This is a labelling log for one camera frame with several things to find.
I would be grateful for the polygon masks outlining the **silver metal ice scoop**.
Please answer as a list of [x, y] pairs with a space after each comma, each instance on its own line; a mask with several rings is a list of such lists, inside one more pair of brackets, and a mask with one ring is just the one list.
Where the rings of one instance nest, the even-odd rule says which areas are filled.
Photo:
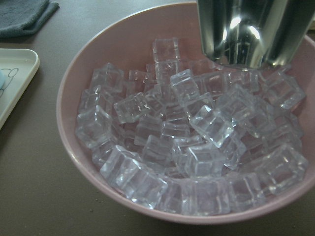
[[203, 54], [224, 66], [289, 64], [315, 16], [313, 0], [199, 0]]

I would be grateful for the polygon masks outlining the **pile of clear ice cubes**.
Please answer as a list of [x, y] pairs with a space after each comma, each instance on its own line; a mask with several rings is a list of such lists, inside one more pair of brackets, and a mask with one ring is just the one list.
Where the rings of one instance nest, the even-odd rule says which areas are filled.
[[261, 206], [304, 179], [303, 130], [292, 110], [305, 98], [289, 66], [229, 69], [185, 59], [177, 38], [153, 43], [154, 63], [125, 75], [95, 69], [83, 107], [118, 119], [122, 141], [92, 162], [125, 197], [157, 209], [210, 216]]

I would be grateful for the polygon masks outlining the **pink bowl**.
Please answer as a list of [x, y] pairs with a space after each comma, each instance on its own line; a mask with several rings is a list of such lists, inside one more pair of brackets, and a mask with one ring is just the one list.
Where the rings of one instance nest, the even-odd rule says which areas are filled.
[[83, 92], [90, 87], [95, 69], [111, 63], [124, 72], [145, 69], [153, 59], [153, 41], [177, 37], [183, 56], [203, 59], [199, 20], [195, 2], [166, 4], [137, 12], [92, 38], [70, 63], [57, 97], [59, 133], [71, 160], [82, 175], [99, 191], [119, 204], [156, 219], [195, 225], [228, 224], [251, 220], [279, 210], [294, 202], [315, 185], [315, 43], [305, 37], [293, 60], [289, 75], [295, 77], [306, 97], [294, 109], [303, 129], [302, 153], [308, 160], [304, 179], [269, 198], [266, 204], [239, 213], [193, 216], [168, 213], [157, 209], [164, 190], [156, 189], [153, 204], [140, 205], [110, 186], [92, 162], [92, 149], [112, 138], [122, 141], [118, 119], [104, 108], [83, 107]]

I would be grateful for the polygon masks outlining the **cream serving tray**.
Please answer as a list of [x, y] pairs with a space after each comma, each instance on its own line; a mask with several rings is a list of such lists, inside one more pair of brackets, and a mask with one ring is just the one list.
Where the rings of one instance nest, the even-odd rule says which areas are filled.
[[40, 65], [38, 54], [30, 49], [0, 50], [0, 125], [3, 126]]

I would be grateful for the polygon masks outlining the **grey folded cloth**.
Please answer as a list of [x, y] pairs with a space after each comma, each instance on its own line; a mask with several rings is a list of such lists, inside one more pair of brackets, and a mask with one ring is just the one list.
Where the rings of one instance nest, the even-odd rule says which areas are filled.
[[58, 10], [52, 0], [2, 0], [0, 2], [0, 37], [12, 38], [37, 33]]

